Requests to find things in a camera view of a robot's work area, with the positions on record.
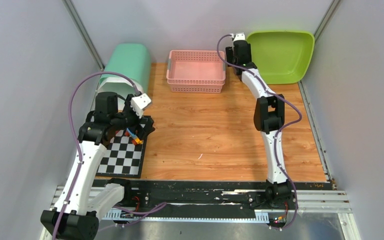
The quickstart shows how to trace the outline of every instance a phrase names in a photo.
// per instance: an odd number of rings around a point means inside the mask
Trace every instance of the green tray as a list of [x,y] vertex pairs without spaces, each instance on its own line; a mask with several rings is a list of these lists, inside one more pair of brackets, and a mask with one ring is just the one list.
[[267,84],[299,82],[310,65],[315,42],[307,31],[255,31],[246,40]]

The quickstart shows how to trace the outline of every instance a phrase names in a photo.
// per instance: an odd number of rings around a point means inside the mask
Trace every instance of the teal bin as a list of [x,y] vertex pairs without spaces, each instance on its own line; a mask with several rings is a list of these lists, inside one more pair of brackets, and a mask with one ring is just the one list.
[[[135,83],[138,89],[148,93],[151,73],[151,55],[148,49],[139,43],[119,44],[109,59],[105,71],[123,74]],[[122,77],[103,74],[99,79],[98,92],[115,92],[123,97],[134,94],[133,87]],[[124,101],[118,100],[118,109],[122,110]]]

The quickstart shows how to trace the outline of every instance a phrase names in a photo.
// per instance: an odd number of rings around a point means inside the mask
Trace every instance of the gray floor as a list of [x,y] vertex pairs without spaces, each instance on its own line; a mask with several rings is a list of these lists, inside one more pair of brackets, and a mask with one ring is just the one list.
[[[114,224],[103,220],[100,228]],[[140,222],[125,229],[110,228],[96,240],[344,240],[338,215],[304,213],[282,231],[269,230],[258,223]]]

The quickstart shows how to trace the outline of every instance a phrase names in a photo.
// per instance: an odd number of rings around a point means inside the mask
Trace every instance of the robotic arm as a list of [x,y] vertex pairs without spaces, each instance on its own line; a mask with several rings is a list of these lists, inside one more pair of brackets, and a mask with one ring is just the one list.
[[256,99],[254,126],[257,131],[260,131],[263,138],[268,164],[267,183],[269,187],[266,189],[265,195],[269,203],[276,205],[276,203],[282,203],[292,197],[292,185],[281,171],[281,168],[285,170],[282,132],[275,137],[276,132],[285,124],[285,103],[269,94],[268,92],[274,92],[264,81],[260,82],[255,77],[263,79],[257,66],[252,62],[251,45],[245,40],[245,34],[243,32],[232,34],[232,39],[233,47],[226,47],[226,60],[228,63],[242,66],[252,73],[233,67],[235,75],[250,89]]
[[[83,161],[77,172],[79,155],[75,158],[61,196],[52,210],[44,210],[40,221],[52,233],[56,227],[56,219],[66,204],[57,237],[64,240],[92,240],[98,232],[98,226],[105,214],[117,203],[130,202],[130,182],[113,178],[93,200],[89,194],[95,178],[96,170],[105,155],[110,140],[121,130],[129,129],[139,139],[152,133],[154,121],[149,118],[145,126],[141,126],[144,110],[151,105],[146,93],[140,96],[129,94],[124,101],[122,112],[118,112],[118,97],[115,92],[101,92],[95,99],[95,110],[89,112],[86,122],[80,127],[78,141]],[[78,174],[72,195],[65,201],[75,175]]]

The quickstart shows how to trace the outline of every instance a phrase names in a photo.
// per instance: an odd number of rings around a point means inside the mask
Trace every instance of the wood grain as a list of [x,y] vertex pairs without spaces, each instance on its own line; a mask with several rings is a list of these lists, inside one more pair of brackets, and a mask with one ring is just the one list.
[[[164,63],[152,65],[148,89],[152,106],[145,114],[154,119],[156,131],[148,137],[141,178],[265,181],[266,152],[253,123],[256,100],[232,68],[227,69],[220,94],[171,92],[166,70]],[[283,131],[287,172],[294,181],[325,181],[298,85],[270,87],[303,114],[301,122]],[[286,107],[285,122],[297,118]]]

